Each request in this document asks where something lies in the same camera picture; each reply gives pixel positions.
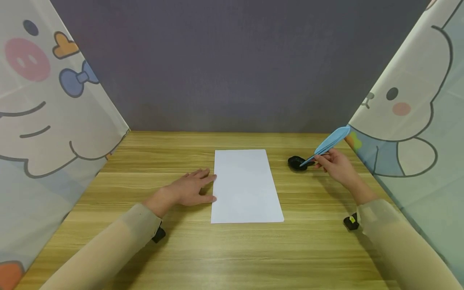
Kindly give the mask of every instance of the hand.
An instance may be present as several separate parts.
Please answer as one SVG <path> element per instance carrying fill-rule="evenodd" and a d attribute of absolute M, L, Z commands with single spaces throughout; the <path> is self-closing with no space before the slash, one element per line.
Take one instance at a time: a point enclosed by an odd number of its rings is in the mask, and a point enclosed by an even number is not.
<path fill-rule="evenodd" d="M 328 154 L 316 155 L 314 159 L 318 162 L 316 169 L 323 167 L 324 172 L 346 188 L 361 179 L 348 158 L 336 149 L 332 148 Z"/>
<path fill-rule="evenodd" d="M 198 169 L 187 173 L 168 186 L 160 188 L 143 202 L 143 205 L 156 216 L 162 218 L 175 204 L 194 206 L 216 201 L 212 195 L 200 195 L 200 189 L 216 180 L 216 175 L 209 176 L 209 169 Z"/>
<path fill-rule="evenodd" d="M 163 189 L 175 196 L 176 203 L 183 206 L 195 206 L 201 203 L 212 203 L 216 197 L 200 195 L 203 186 L 216 180 L 216 175 L 209 176 L 209 168 L 198 169 L 187 173 Z"/>

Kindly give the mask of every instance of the gray wall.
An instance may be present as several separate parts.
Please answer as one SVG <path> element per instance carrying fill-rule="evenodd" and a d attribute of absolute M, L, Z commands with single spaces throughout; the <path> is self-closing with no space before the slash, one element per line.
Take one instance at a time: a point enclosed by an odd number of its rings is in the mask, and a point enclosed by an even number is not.
<path fill-rule="evenodd" d="M 133 130 L 330 132 L 430 0 L 52 0 Z"/>

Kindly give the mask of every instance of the sleeve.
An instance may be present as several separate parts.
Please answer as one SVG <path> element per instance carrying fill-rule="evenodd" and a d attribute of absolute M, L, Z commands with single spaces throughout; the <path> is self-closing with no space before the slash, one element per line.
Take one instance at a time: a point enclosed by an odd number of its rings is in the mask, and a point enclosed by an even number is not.
<path fill-rule="evenodd" d="M 463 290 L 438 254 L 386 200 L 359 206 L 358 217 L 402 290 Z"/>
<path fill-rule="evenodd" d="M 69 259 L 41 290 L 97 290 L 144 247 L 161 224 L 136 204 Z"/>

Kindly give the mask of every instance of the white paper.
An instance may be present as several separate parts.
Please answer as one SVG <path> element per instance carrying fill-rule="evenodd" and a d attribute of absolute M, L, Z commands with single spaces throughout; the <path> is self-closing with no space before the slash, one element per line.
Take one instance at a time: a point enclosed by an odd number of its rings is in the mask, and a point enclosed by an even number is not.
<path fill-rule="evenodd" d="M 266 150 L 216 150 L 211 223 L 283 222 Z"/>

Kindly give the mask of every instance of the cartoon curtain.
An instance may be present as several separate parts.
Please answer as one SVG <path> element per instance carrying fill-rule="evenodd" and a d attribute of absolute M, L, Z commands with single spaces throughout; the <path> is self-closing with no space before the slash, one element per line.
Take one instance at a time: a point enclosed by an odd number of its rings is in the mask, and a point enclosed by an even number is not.
<path fill-rule="evenodd" d="M 432 1 L 349 124 L 350 146 L 464 284 L 464 5 Z"/>
<path fill-rule="evenodd" d="M 128 127 L 48 0 L 0 6 L 0 289 L 11 290 Z"/>

